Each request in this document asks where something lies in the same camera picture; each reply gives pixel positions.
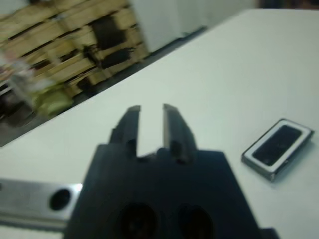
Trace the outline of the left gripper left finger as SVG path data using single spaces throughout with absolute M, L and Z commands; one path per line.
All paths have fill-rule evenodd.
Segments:
M 140 110 L 139 105 L 129 107 L 111 132 L 109 143 L 121 144 L 127 158 L 137 156 Z

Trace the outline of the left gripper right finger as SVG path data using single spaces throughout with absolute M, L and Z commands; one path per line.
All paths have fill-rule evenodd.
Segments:
M 179 164 L 192 164 L 196 159 L 193 133 L 178 108 L 169 104 L 163 105 L 163 145 Z

